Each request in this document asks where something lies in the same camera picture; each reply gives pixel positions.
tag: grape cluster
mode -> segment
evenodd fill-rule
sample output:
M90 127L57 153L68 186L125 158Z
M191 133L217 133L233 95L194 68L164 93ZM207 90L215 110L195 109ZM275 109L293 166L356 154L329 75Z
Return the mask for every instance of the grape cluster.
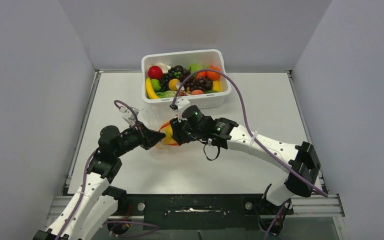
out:
M203 77L203 76L198 76L197 78L190 79L187 81L185 84L186 92L194 91L194 90L201 90L201 91L206 91L206 90L211 90L213 88L213 81L210 79Z
M189 76L191 75L191 71L189 71L188 69L186 68L183 68L182 71L181 71L181 75L180 75L180 82L183 83L183 81Z
M182 81L180 78L182 78L184 70L185 70L185 68L183 68L180 65L177 65L175 67L170 68L167 73L163 74L162 78L161 78L161 90L160 91L165 92L165 91L170 90L169 89L169 82L172 79L179 79L180 81Z

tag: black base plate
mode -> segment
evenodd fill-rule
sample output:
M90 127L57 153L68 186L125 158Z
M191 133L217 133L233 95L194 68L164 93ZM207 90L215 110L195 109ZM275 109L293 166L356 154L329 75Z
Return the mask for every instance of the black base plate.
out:
M132 216L165 230L215 230L244 228L259 230L254 209L245 209L251 202L260 215L275 215L279 207L262 199L262 194L127 194ZM144 203L145 209L138 210Z

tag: white plastic bin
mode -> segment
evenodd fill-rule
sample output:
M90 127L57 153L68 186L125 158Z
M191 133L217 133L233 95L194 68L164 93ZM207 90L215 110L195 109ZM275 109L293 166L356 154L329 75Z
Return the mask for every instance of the white plastic bin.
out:
M145 103L152 105L170 105L173 101L172 97L160 99L148 98L147 90L145 88L145 80L148 77L148 69L152 65L156 65L158 63L164 63L172 67L176 65L187 67L190 64L201 64L202 66L210 64L219 68L221 72L226 73L222 53L217 49L179 51L146 55L142 58L142 99L145 101ZM220 84L222 92L188 95L184 96L183 98L187 98L192 105L197 105L200 109L220 107L223 104L225 97L232 91L230 82L227 81L223 76L220 78Z

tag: black bracket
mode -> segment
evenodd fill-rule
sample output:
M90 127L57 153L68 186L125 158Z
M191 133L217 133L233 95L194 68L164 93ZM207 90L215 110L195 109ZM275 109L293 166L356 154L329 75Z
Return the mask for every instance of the black bracket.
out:
M292 165L292 170L297 172L301 177L314 184L319 176L320 161L317 157L314 146L308 142L303 141L301 146L295 146L298 150L295 160L289 161ZM286 188L301 197L310 197L312 188L307 186L303 181L298 179L292 173L289 173L285 183Z

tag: yellow lemon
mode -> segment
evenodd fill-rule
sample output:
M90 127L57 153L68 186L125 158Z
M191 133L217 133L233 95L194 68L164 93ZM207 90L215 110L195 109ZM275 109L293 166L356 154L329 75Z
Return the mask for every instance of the yellow lemon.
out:
M179 79L177 78L173 78L171 79L169 82L168 82L168 88L171 90L171 91L177 91L178 88L176 87L176 84L179 83Z

